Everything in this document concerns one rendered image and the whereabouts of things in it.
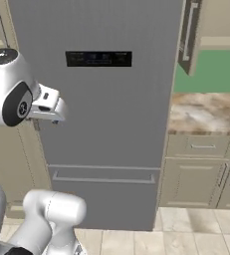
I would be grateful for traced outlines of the beige wall cabinet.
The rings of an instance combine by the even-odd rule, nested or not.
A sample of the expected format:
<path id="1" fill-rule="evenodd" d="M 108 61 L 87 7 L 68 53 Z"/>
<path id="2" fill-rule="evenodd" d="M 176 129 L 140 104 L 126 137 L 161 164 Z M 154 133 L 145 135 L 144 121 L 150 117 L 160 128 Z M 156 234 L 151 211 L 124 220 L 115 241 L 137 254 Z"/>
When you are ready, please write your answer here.
<path id="1" fill-rule="evenodd" d="M 199 49 L 230 50 L 230 0 L 201 0 Z"/>

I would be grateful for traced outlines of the beige wall cabinet door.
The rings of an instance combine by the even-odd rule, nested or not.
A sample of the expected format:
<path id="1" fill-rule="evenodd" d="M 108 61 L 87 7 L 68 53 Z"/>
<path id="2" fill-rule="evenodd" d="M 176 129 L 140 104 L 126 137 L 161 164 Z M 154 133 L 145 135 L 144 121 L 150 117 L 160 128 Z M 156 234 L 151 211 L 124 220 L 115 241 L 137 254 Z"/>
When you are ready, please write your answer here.
<path id="1" fill-rule="evenodd" d="M 198 8 L 193 13 L 192 25 L 190 30 L 190 37 L 189 37 L 189 44 L 188 44 L 189 61 L 183 61 L 182 57 L 183 57 L 184 41 L 186 37 L 186 29 L 188 24 L 190 4 L 192 1 L 193 0 L 185 1 L 185 9 L 184 9 L 183 24 L 182 24 L 180 45 L 179 45 L 179 55 L 178 55 L 178 64 L 188 76 L 193 76 L 196 69 L 197 56 L 198 56 L 199 46 L 200 46 L 200 30 L 201 30 L 201 20 L 203 15 L 203 4 L 204 4 L 204 0 L 194 0 L 195 2 L 198 3 Z"/>

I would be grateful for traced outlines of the grey freezer drawer front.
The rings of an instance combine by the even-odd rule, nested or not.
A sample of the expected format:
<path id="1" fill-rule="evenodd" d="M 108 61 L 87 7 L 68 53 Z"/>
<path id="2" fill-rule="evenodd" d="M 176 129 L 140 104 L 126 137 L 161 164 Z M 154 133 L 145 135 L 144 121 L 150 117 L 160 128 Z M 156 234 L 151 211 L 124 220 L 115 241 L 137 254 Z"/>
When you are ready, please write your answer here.
<path id="1" fill-rule="evenodd" d="M 87 204 L 87 215 L 82 228 L 104 230 L 150 231 L 153 229 L 157 186 L 160 170 L 154 167 L 98 166 L 50 164 L 48 166 L 52 188 L 72 193 Z M 149 179 L 155 184 L 123 184 L 54 181 L 58 170 L 61 177 L 108 179 Z"/>

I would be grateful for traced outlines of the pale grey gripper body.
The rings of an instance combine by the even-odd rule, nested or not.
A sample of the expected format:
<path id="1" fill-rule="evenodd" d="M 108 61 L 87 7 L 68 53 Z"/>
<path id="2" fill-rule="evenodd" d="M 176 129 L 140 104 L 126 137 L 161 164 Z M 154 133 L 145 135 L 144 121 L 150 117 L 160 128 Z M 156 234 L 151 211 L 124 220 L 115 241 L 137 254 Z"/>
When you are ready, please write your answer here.
<path id="1" fill-rule="evenodd" d="M 32 107 L 29 113 L 31 119 L 48 120 L 52 122 L 63 122 L 68 115 L 66 103 L 62 98 L 58 99 L 57 105 L 49 111 L 41 111 L 39 108 Z"/>

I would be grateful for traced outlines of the beige drawer front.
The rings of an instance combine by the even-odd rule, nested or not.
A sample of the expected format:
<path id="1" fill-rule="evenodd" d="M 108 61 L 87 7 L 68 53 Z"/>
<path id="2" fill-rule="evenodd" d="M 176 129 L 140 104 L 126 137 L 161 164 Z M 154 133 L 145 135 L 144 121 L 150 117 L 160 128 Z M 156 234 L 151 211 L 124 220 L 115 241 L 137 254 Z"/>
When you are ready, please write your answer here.
<path id="1" fill-rule="evenodd" d="M 211 145 L 216 148 L 191 148 L 191 144 Z M 167 157 L 230 158 L 230 135 L 170 134 Z"/>

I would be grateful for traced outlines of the grey fridge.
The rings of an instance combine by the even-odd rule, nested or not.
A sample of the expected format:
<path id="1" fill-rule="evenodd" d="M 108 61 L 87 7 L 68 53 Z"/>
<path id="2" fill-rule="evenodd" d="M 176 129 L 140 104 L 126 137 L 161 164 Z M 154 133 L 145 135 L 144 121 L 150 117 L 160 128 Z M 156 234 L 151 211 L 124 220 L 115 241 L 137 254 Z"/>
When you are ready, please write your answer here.
<path id="1" fill-rule="evenodd" d="M 184 0 L 8 0 L 19 51 L 61 93 L 50 164 L 160 170 Z"/>

